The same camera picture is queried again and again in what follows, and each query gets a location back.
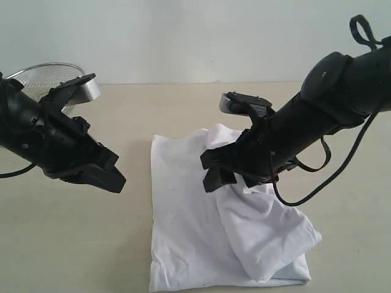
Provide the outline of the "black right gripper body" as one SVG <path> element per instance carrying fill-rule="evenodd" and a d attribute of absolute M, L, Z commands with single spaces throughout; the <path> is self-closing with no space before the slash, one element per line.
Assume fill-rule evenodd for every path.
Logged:
<path fill-rule="evenodd" d="M 226 164 L 260 185 L 277 179 L 293 166 L 293 131 L 290 128 L 250 128 L 225 147 Z"/>

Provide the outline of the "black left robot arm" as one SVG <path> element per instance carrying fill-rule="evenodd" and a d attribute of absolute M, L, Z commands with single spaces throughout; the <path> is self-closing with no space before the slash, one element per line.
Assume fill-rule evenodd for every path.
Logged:
<path fill-rule="evenodd" d="M 23 88 L 16 79 L 1 79 L 1 146 L 30 164 L 1 178 L 39 167 L 51 179 L 120 193 L 126 178 L 115 166 L 119 156 L 89 134 L 90 124 L 84 118 L 62 112 L 65 106 L 99 96 L 95 74 L 63 82 L 39 101 Z"/>

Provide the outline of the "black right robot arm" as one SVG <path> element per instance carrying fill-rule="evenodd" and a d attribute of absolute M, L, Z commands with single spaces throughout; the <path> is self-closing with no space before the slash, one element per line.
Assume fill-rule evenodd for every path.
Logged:
<path fill-rule="evenodd" d="M 207 192 L 236 183 L 270 183 L 298 167 L 297 155 L 326 135 L 355 128 L 376 110 L 390 110 L 390 45 L 358 57 L 333 52 L 320 60 L 300 91 L 279 110 L 263 98 L 227 92 L 221 111 L 248 116 L 252 125 L 228 145 L 205 151 Z"/>

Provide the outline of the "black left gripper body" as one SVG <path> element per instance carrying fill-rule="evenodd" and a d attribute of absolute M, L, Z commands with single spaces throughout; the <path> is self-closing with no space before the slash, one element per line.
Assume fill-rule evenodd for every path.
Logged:
<path fill-rule="evenodd" d="M 18 175 L 40 167 L 47 177 L 74 184 L 73 177 L 83 165 L 95 164 L 99 142 L 89 135 L 89 127 L 82 117 L 19 116 L 18 155 L 31 164 Z"/>

